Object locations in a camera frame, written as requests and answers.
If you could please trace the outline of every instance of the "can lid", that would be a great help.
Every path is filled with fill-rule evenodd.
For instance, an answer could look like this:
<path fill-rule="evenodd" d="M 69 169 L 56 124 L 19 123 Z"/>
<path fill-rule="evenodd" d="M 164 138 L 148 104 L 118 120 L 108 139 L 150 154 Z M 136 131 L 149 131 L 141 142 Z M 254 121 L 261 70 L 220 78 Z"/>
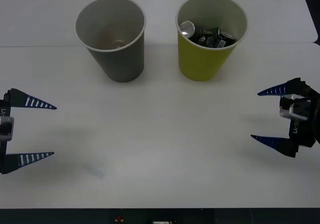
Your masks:
<path fill-rule="evenodd" d="M 179 28 L 182 32 L 182 34 L 186 37 L 186 38 L 191 38 L 196 31 L 196 27 L 194 25 L 194 23 L 192 23 L 191 21 L 183 21 L 180 25 Z"/>
<path fill-rule="evenodd" d="M 227 38 L 229 38 L 229 39 L 232 39 L 232 40 L 235 40 L 235 39 L 236 39 L 232 34 L 227 33 L 227 32 L 224 32 L 224 31 L 222 31 L 221 29 L 220 29 L 220 34 L 223 35 L 223 36 L 225 36 L 225 37 L 227 37 Z"/>

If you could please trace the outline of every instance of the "table surface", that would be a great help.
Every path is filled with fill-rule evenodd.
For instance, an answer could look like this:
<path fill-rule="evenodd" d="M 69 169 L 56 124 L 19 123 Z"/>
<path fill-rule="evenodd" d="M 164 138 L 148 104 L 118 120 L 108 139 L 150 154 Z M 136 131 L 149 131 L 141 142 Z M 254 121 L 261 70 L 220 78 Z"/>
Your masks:
<path fill-rule="evenodd" d="M 250 38 L 209 82 L 178 69 L 176 45 L 146 45 L 145 69 L 110 81 L 81 47 L 0 48 L 0 92 L 57 110 L 12 109 L 8 153 L 55 154 L 1 176 L 0 208 L 313 208 L 320 145 L 295 159 L 250 134 L 287 137 L 278 97 L 295 77 L 315 90 L 320 47 Z"/>
<path fill-rule="evenodd" d="M 93 0 L 0 0 L 0 46 L 78 45 L 74 22 Z M 145 38 L 177 43 L 175 14 L 186 0 L 134 0 L 145 10 Z M 234 0 L 246 11 L 248 36 L 259 42 L 314 42 L 317 33 L 305 0 Z"/>

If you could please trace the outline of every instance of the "gray paper cup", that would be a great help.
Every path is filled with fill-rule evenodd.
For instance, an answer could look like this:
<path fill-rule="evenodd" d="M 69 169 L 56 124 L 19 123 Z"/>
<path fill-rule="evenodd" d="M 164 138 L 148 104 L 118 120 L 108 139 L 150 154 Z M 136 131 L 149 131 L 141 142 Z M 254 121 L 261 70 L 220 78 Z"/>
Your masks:
<path fill-rule="evenodd" d="M 131 0 L 96 0 L 78 15 L 75 32 L 110 79 L 129 82 L 144 69 L 145 17 Z"/>

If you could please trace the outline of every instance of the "yellow paper cup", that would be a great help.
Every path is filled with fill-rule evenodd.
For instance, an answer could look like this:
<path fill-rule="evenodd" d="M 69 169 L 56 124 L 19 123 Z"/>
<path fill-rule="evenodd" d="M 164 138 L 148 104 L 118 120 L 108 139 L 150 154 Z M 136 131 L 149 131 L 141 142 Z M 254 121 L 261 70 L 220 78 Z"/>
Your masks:
<path fill-rule="evenodd" d="M 186 20 L 199 28 L 220 27 L 233 34 L 237 42 L 224 48 L 197 45 L 180 31 L 179 25 Z M 248 29 L 244 10 L 232 0 L 188 0 L 176 13 L 175 24 L 178 29 L 179 68 L 194 81 L 207 81 L 216 75 Z"/>

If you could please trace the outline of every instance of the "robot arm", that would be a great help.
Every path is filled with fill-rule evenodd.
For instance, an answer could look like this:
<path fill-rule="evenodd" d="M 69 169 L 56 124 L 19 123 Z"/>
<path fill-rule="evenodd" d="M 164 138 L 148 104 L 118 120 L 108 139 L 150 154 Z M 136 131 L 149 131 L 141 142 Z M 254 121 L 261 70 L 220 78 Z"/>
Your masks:
<path fill-rule="evenodd" d="M 11 141 L 14 130 L 14 118 L 10 117 L 12 107 L 56 109 L 53 105 L 17 89 L 8 90 L 3 100 L 0 100 L 0 172 L 2 174 L 13 172 L 54 154 L 53 152 L 6 154 L 7 143 Z"/>
<path fill-rule="evenodd" d="M 316 140 L 320 142 L 320 95 L 306 82 L 295 78 L 258 95 L 281 96 L 280 116 L 291 119 L 291 123 L 289 138 L 251 135 L 254 139 L 292 158 L 299 146 L 311 148 Z"/>

